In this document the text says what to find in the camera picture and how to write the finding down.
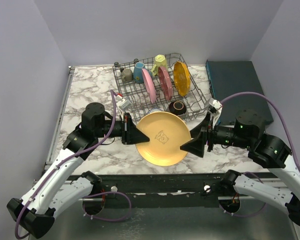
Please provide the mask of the red patterned glass bowl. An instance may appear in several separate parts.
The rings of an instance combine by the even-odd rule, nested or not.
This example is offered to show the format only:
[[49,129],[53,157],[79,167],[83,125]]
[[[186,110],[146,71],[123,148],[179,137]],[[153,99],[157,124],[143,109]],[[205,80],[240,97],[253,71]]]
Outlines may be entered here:
[[147,115],[151,113],[162,112],[162,111],[163,110],[161,108],[152,108],[147,112]]

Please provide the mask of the beige bottom plate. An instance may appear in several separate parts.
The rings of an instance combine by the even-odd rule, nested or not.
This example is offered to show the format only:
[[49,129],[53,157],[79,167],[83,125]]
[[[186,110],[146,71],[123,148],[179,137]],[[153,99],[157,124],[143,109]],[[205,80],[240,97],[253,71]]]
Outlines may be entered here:
[[180,117],[165,111],[152,112],[138,122],[137,129],[149,138],[148,142],[135,145],[138,153],[149,163],[167,167],[187,156],[188,153],[180,146],[191,140],[191,134]]

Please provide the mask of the brown patterned bowl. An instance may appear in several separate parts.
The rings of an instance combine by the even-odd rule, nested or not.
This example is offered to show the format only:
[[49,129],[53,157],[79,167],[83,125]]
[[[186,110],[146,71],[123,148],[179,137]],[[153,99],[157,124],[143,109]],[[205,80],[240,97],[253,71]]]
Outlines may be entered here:
[[187,112],[187,107],[182,101],[175,100],[168,105],[168,112],[176,116],[181,116]]

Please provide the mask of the plain pink round plate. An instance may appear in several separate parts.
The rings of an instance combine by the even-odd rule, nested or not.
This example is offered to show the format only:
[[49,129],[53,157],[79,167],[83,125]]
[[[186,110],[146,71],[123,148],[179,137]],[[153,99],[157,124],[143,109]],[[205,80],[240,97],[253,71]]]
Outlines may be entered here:
[[156,89],[155,89],[152,77],[145,68],[142,68],[141,70],[142,70],[143,81],[144,81],[144,84],[146,87],[146,91],[149,95],[150,102],[152,104],[154,104],[157,99],[157,93],[156,93]]

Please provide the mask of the grey wire dish rack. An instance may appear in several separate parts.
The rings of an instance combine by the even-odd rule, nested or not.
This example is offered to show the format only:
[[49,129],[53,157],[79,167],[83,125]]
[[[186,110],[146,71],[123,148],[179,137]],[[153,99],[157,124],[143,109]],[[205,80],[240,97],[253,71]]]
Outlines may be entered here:
[[[156,102],[151,103],[149,94],[147,93],[144,83],[136,83],[134,80],[123,82],[121,72],[123,69],[134,70],[135,63],[142,62],[147,70],[150,70],[154,65],[154,57],[138,59],[135,58],[130,62],[120,63],[114,62],[112,69],[114,79],[119,92],[129,97],[132,102],[129,112],[135,123],[138,123],[142,117],[147,115],[148,111],[153,108],[160,108],[163,111],[168,111],[168,106],[173,101],[182,101],[186,106],[186,113],[179,117],[187,124],[189,129],[197,125],[206,115],[204,104],[211,96],[209,90],[208,76],[205,65],[190,65],[186,63],[180,53],[168,53],[164,55],[167,60],[167,70],[170,75],[171,84],[173,87],[173,95],[171,100],[166,100],[161,89],[158,76],[153,76],[153,84],[156,91]],[[177,61],[186,64],[190,74],[190,89],[186,96],[181,96],[178,93],[174,83],[173,69]]]

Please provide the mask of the blue floral mug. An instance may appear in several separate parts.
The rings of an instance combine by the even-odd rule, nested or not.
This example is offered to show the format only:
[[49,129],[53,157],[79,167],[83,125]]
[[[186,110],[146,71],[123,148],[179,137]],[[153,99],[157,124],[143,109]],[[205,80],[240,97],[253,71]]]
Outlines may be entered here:
[[134,70],[133,70],[133,79],[138,84],[142,84],[144,82],[142,69],[145,69],[145,65],[143,62],[135,63]]

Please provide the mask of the orange polka dot plate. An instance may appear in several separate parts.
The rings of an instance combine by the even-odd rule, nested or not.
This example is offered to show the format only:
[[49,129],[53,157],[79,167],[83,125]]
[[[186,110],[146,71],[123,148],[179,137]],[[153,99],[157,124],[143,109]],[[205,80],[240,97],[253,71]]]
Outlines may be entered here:
[[191,77],[185,63],[177,61],[173,67],[173,80],[180,96],[185,97],[191,86]]

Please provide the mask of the small grey cup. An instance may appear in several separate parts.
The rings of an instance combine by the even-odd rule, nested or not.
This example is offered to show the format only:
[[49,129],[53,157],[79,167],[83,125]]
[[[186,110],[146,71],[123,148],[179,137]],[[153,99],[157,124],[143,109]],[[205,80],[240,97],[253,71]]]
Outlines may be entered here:
[[130,82],[134,79],[133,77],[133,72],[129,68],[124,68],[123,71],[121,72],[121,80],[123,83],[125,82]]

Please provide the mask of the pale yellow mug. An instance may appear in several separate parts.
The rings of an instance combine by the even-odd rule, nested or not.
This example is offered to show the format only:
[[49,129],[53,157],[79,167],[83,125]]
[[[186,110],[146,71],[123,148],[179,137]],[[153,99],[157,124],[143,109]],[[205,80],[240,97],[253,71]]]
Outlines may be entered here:
[[167,59],[163,54],[158,54],[154,57],[154,64],[151,69],[153,76],[158,74],[159,67],[165,67],[166,69],[168,68]]

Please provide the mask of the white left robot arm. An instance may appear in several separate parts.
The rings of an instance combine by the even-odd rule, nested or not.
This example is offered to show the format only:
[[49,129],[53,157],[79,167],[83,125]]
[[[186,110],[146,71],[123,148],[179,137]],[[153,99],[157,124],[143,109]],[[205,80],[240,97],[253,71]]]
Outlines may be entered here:
[[102,180],[91,171],[84,172],[64,191],[60,188],[105,137],[120,137],[124,145],[150,140],[137,129],[128,112],[116,120],[103,104],[88,104],[81,114],[80,124],[67,136],[49,169],[26,194],[7,203],[16,230],[23,227],[28,234],[40,239],[51,229],[58,214],[82,197],[94,198],[100,194]]

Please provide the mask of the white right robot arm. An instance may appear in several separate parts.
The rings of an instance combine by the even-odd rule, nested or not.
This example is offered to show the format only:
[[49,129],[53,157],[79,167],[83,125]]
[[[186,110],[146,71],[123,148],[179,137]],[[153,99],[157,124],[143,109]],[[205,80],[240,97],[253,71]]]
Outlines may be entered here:
[[180,149],[197,157],[212,151],[215,145],[246,149],[248,158],[267,170],[283,184],[282,188],[262,183],[250,174],[228,170],[211,192],[218,196],[245,195],[271,205],[300,226],[300,167],[297,166],[292,149],[279,137],[265,132],[265,121],[255,111],[244,109],[236,114],[233,127],[213,126],[207,114],[203,121],[190,131],[191,140]]

